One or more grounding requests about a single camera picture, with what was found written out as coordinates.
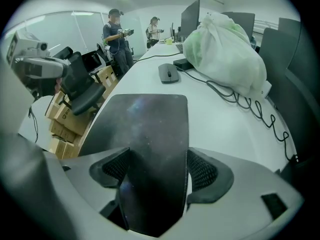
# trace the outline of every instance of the gray mouse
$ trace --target gray mouse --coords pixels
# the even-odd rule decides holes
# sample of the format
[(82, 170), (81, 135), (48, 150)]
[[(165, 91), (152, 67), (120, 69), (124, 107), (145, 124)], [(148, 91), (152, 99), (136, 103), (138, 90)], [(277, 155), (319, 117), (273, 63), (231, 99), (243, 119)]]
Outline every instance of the gray mouse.
[(165, 63), (158, 67), (159, 77), (163, 84), (171, 84), (179, 81), (179, 74), (175, 65)]

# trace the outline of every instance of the desk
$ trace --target desk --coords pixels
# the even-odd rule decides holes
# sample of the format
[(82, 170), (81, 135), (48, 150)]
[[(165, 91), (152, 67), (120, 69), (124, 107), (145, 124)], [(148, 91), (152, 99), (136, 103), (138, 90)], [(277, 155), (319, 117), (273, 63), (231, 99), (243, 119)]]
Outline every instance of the desk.
[[(153, 55), (171, 55), (178, 53), (173, 45), (157, 43), (141, 59)], [(273, 130), (268, 129), (256, 119), (249, 110), (243, 110), (235, 104), (222, 100), (204, 83), (198, 82), (180, 72), (176, 83), (163, 84), (159, 78), (158, 66), (183, 59), (183, 54), (171, 57), (153, 57), (137, 62), (114, 88), (95, 117), (110, 98), (117, 94), (179, 94), (187, 97), (189, 115), (189, 146), (212, 150), (233, 157), (261, 164), (272, 171), (282, 170), (287, 164), (285, 146), (276, 140)], [(196, 70), (188, 71), (192, 76), (205, 79)], [(271, 103), (261, 102), (263, 116), (270, 123), (270, 114), (276, 118), (275, 130), (282, 137), (288, 131), (281, 116)], [(294, 153), (292, 139), (287, 139), (287, 154)]]

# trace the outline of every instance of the white plastic bag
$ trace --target white plastic bag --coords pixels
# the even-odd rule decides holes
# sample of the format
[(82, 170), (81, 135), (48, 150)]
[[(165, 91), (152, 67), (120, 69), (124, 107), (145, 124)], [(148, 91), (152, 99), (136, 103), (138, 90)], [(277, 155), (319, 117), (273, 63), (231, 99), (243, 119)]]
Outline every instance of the white plastic bag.
[(206, 15), (184, 41), (184, 56), (196, 70), (242, 96), (261, 95), (266, 66), (246, 32), (224, 14), (211, 17)]

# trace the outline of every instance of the keyboard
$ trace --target keyboard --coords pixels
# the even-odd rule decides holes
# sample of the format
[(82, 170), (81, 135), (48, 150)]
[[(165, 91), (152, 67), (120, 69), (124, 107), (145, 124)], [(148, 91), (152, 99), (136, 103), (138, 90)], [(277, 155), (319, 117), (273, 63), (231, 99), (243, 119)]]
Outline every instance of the keyboard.
[(180, 53), (183, 53), (183, 52), (184, 52), (184, 48), (183, 48), (182, 44), (176, 44), (175, 46), (178, 48), (178, 50), (180, 51)]

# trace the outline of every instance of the black mouse pad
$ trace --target black mouse pad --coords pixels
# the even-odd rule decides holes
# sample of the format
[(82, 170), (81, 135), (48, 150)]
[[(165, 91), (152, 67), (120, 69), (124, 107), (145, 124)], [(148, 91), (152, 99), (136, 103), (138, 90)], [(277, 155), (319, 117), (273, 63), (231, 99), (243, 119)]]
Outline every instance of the black mouse pad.
[(159, 237), (182, 216), (188, 185), (187, 98), (166, 94), (113, 96), (94, 122), (80, 156), (132, 151), (119, 188), (129, 228)]

